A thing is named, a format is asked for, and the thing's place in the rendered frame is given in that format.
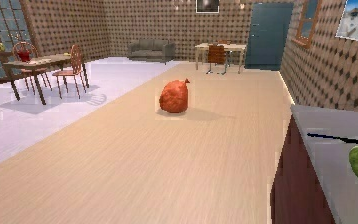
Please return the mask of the dark brown dining table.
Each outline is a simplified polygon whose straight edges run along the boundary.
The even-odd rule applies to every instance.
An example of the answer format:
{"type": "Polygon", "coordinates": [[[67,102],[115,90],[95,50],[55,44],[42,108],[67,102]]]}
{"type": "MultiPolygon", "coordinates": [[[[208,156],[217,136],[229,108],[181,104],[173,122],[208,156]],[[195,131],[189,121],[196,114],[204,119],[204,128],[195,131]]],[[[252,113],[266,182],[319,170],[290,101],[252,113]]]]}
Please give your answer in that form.
{"type": "MultiPolygon", "coordinates": [[[[45,58],[49,58],[49,59],[51,59],[51,61],[49,63],[44,63],[44,64],[28,64],[27,62],[21,62],[21,61],[7,62],[7,63],[3,64],[3,66],[5,68],[26,69],[26,70],[32,71],[31,75],[34,77],[34,81],[35,81],[35,84],[36,84],[36,87],[38,90],[38,94],[39,94],[41,103],[43,105],[45,105],[46,102],[45,102],[45,98],[44,98],[44,95],[42,92],[42,88],[40,87],[40,84],[39,84],[39,80],[38,80],[39,73],[37,72],[37,69],[48,68],[50,66],[58,66],[60,68],[60,70],[71,69],[70,54],[69,55],[56,54],[56,55],[50,55],[50,56],[43,56],[43,57],[39,57],[39,58],[33,58],[32,60],[45,59],[45,58]]],[[[89,87],[89,83],[88,83],[86,67],[85,67],[85,64],[83,61],[83,56],[82,56],[82,62],[83,62],[83,76],[85,79],[85,84],[86,84],[86,89],[87,89],[89,87]]]]}

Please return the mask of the dark teal room door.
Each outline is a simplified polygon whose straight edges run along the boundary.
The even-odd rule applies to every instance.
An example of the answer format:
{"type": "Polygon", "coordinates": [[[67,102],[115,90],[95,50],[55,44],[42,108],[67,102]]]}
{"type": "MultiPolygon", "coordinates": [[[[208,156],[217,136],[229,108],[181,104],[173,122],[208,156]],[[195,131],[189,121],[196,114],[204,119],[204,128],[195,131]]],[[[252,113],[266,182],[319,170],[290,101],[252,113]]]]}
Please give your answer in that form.
{"type": "Polygon", "coordinates": [[[253,4],[246,68],[280,69],[292,10],[292,3],[253,4]]]}

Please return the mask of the large paned window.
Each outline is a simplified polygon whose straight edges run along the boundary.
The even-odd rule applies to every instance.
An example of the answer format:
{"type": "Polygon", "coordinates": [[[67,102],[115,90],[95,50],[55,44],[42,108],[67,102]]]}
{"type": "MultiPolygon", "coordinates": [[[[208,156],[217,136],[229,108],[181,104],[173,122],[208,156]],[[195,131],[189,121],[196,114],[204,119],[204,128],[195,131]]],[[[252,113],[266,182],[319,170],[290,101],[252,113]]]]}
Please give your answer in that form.
{"type": "Polygon", "coordinates": [[[17,60],[12,49],[20,41],[32,43],[21,2],[0,0],[0,43],[5,46],[5,51],[0,52],[0,79],[6,78],[3,63],[17,60]]]}

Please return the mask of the red-brown round-back chair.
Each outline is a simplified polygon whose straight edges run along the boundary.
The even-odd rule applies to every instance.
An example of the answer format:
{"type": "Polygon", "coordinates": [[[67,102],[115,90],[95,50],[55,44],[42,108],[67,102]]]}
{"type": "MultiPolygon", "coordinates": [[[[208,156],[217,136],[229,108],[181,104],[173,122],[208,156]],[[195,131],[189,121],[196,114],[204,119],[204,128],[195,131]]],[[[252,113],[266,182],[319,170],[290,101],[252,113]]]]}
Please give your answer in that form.
{"type": "MultiPolygon", "coordinates": [[[[22,62],[29,62],[32,58],[36,58],[38,56],[38,51],[37,51],[36,47],[33,44],[26,42],[26,41],[20,41],[20,42],[16,43],[13,46],[12,53],[17,60],[20,60],[22,62]]],[[[42,77],[44,85],[49,88],[52,88],[50,80],[46,74],[46,71],[47,71],[46,68],[37,69],[37,72],[42,77]]],[[[32,80],[32,76],[31,76],[32,71],[26,70],[26,69],[21,69],[20,72],[25,78],[26,88],[29,88],[28,83],[31,83],[32,89],[35,89],[33,80],[32,80]]]]}
{"type": "Polygon", "coordinates": [[[81,80],[81,84],[82,84],[84,92],[87,92],[87,90],[86,90],[85,79],[83,76],[82,53],[81,53],[80,47],[76,44],[74,44],[70,50],[70,64],[71,64],[71,69],[57,71],[57,72],[53,73],[52,76],[56,78],[59,92],[61,91],[61,85],[60,85],[59,79],[62,79],[63,84],[66,88],[66,92],[69,92],[67,78],[72,77],[74,80],[74,83],[75,83],[75,88],[76,88],[78,98],[81,98],[79,87],[78,87],[78,82],[77,82],[77,77],[79,77],[81,80]]]}

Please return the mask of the brown office chair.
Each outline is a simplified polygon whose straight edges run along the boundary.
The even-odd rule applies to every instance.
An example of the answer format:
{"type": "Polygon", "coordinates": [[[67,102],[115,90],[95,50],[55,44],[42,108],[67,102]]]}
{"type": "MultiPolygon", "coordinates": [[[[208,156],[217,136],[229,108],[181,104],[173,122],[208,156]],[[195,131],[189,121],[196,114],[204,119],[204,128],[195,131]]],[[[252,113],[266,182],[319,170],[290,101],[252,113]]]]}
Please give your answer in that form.
{"type": "Polygon", "coordinates": [[[221,75],[224,75],[227,70],[227,60],[226,53],[223,45],[210,45],[208,50],[207,61],[209,63],[209,69],[207,74],[211,74],[213,72],[212,65],[213,64],[223,64],[224,71],[221,72],[221,75]]]}

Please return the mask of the small wood-framed window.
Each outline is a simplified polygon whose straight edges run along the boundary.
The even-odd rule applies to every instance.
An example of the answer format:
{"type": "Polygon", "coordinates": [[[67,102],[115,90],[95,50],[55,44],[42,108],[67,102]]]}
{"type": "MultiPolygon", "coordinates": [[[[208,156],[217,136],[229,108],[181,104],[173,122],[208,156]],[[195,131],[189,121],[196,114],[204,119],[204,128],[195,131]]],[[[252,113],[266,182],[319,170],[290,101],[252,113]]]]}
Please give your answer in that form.
{"type": "Polygon", "coordinates": [[[297,33],[292,41],[305,49],[311,46],[321,4],[322,0],[303,0],[297,33]]]}

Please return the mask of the orange tied sack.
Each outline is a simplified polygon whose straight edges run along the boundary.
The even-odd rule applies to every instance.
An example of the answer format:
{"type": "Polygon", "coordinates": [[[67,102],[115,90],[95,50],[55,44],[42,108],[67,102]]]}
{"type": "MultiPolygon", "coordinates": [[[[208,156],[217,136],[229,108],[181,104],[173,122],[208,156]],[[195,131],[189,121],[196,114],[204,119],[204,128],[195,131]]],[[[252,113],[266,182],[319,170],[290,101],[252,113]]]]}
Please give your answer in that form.
{"type": "Polygon", "coordinates": [[[182,113],[188,108],[188,79],[184,81],[174,80],[165,85],[160,98],[159,105],[163,111],[168,113],[182,113]]]}

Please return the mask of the grey sofa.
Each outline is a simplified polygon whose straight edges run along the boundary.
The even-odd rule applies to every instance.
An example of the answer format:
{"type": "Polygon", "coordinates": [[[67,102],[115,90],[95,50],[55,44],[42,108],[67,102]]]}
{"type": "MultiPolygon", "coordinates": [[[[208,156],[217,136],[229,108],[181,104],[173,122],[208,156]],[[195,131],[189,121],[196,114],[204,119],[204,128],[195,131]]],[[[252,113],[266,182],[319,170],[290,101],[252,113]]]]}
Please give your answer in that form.
{"type": "Polygon", "coordinates": [[[162,39],[140,39],[128,45],[130,60],[166,64],[175,58],[175,44],[162,39]]]}

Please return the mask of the pale wooden desk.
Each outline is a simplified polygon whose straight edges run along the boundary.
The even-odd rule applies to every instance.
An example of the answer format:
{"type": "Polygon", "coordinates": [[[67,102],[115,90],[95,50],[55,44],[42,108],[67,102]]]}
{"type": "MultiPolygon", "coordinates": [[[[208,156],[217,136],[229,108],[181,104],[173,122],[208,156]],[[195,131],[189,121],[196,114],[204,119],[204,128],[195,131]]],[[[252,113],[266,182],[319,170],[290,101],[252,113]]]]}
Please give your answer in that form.
{"type": "MultiPolygon", "coordinates": [[[[195,69],[199,69],[199,55],[202,54],[202,60],[205,60],[205,52],[209,50],[211,43],[201,43],[195,46],[195,69]]],[[[239,67],[238,73],[241,73],[243,66],[243,59],[246,51],[246,45],[240,44],[217,44],[219,49],[224,52],[238,52],[239,53],[239,67]]]]}

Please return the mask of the framed dark picture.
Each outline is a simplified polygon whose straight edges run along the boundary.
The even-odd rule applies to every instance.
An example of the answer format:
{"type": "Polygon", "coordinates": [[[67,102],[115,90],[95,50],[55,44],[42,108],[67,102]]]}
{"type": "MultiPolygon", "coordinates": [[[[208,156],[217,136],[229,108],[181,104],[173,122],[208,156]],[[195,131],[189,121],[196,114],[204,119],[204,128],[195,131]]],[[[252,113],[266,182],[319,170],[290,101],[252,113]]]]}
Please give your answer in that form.
{"type": "Polygon", "coordinates": [[[196,0],[197,13],[218,13],[219,0],[196,0]]]}

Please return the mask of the dark red grey-topped counter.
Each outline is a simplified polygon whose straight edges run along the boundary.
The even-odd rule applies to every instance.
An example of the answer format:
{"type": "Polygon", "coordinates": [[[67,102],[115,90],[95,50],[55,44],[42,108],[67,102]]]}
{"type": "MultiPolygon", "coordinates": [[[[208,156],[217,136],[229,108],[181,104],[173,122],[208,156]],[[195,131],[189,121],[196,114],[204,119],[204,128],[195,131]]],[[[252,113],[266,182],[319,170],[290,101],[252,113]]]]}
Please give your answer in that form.
{"type": "Polygon", "coordinates": [[[351,144],[358,112],[293,105],[270,194],[272,224],[358,224],[358,177],[351,144]]]}

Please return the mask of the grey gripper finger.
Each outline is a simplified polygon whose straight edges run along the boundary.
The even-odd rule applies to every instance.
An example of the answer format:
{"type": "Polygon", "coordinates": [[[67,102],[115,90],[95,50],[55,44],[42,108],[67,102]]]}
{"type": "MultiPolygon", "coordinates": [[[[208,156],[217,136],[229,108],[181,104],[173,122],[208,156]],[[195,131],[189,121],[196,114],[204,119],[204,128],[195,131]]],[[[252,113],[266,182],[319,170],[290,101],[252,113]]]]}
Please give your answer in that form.
{"type": "Polygon", "coordinates": [[[315,137],[315,138],[340,140],[340,141],[348,143],[348,144],[358,144],[358,139],[354,139],[354,138],[346,138],[346,137],[339,137],[339,136],[329,136],[329,135],[317,134],[317,133],[307,133],[307,136],[315,137]]]}

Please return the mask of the framed snowy landscape picture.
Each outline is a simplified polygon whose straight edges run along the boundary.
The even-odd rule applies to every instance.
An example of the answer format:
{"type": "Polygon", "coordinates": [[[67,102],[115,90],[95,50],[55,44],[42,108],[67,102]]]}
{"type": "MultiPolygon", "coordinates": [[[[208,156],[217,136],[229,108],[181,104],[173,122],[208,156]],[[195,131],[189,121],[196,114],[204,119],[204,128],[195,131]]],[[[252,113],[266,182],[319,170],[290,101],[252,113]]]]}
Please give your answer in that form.
{"type": "Polygon", "coordinates": [[[358,0],[346,0],[336,37],[358,41],[358,0]]]}

